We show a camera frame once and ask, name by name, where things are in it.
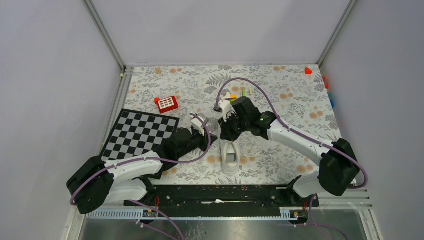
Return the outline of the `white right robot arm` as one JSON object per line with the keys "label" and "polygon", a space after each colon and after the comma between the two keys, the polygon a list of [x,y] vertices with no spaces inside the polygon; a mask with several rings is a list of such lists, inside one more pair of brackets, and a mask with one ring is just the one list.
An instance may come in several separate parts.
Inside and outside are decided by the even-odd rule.
{"label": "white right robot arm", "polygon": [[329,193],[340,197],[352,185],[360,169],[350,143],[342,138],[331,141],[316,137],[290,125],[280,123],[276,113],[260,112],[248,97],[230,103],[220,100],[215,110],[219,119],[220,139],[236,141],[249,132],[256,137],[283,144],[313,161],[319,170],[296,177],[289,183],[287,201],[301,205],[307,197]]}

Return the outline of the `white sneaker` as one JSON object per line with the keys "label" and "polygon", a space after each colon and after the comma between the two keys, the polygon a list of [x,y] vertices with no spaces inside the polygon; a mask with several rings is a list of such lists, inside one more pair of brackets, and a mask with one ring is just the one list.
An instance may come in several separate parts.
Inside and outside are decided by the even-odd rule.
{"label": "white sneaker", "polygon": [[217,129],[221,168],[224,174],[233,176],[240,169],[242,157],[248,159],[258,157],[264,147],[248,138],[251,135],[247,133],[242,133],[237,140],[229,140],[230,132],[225,129],[225,123],[220,119]]}

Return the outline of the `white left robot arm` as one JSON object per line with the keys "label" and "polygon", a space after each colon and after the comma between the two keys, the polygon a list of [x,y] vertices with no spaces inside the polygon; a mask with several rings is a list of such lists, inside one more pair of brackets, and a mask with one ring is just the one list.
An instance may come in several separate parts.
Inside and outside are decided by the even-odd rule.
{"label": "white left robot arm", "polygon": [[91,213],[106,203],[126,200],[148,206],[154,202],[155,192],[140,179],[142,176],[161,175],[196,149],[207,153],[217,139],[207,131],[178,128],[159,146],[140,156],[107,161],[99,155],[93,156],[66,182],[71,194],[69,203],[80,214]]}

